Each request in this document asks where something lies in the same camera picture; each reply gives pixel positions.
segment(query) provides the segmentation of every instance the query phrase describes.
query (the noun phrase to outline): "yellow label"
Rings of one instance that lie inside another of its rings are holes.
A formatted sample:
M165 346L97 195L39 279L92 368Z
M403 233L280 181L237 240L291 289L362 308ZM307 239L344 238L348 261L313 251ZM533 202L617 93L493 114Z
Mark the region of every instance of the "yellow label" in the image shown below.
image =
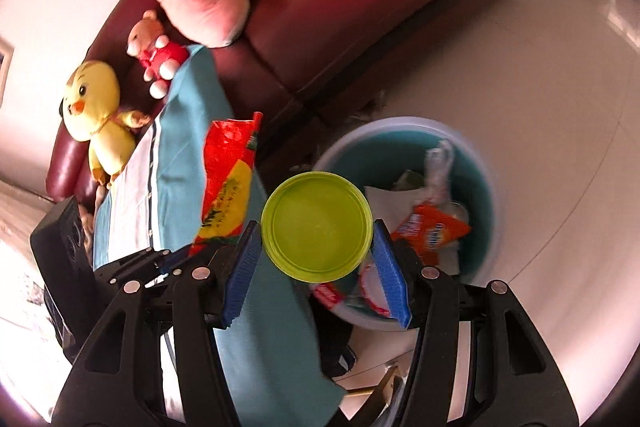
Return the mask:
M202 239L226 237L244 222L249 204L252 170L238 160L213 201L198 236Z

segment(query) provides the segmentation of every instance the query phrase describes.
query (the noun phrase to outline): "plush bear in red shirt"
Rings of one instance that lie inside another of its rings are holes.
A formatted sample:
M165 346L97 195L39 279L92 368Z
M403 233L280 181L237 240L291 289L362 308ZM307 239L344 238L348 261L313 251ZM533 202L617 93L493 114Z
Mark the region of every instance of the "plush bear in red shirt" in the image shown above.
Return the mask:
M149 88L154 98L163 98L169 91L169 80L189 58L180 44L171 42L164 34L162 23L154 10L148 10L129 34L127 54L137 57L145 68L145 80L155 79Z

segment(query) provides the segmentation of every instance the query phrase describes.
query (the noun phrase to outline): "orange snack package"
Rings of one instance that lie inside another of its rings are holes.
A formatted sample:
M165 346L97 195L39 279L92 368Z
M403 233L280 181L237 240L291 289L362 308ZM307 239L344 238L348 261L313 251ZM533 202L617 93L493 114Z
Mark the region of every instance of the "orange snack package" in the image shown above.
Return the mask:
M212 239L238 241L249 205L252 169L262 113L253 120L214 121L204 143L207 186L202 200L202 226L189 255Z
M418 204L391 234L391 239L405 239L423 263L436 265L439 263L436 250L470 231L471 227L463 221L429 204Z

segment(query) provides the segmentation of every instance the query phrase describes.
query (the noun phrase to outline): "yellow-green round container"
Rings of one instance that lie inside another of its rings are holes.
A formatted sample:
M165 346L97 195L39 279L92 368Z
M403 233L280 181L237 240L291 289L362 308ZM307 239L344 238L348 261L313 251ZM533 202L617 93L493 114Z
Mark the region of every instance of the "yellow-green round container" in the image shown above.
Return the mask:
M350 181L304 172L280 185L261 219L262 243L273 264L294 279L321 283L349 274L369 251L373 217Z

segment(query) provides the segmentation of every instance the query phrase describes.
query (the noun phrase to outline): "teal trash bin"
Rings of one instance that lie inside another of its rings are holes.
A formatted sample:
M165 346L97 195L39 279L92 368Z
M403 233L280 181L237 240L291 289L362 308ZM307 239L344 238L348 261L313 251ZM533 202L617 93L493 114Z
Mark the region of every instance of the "teal trash bin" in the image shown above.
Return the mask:
M461 240L460 279L485 284L500 239L498 198L491 171L460 133L426 118L385 118L359 127L338 140L322 155L314 170L340 174L363 193L366 185L391 189L407 169L424 173L426 150L436 147L444 138L456 150L450 178L452 199L466 206L472 227ZM348 282L342 282L343 289L348 285ZM346 307L341 308L333 311L354 323L353 314L348 312L348 317L344 317L343 308ZM387 325L376 329L395 329L389 319L380 319ZM365 323L358 320L355 323L363 327L374 326L368 319Z

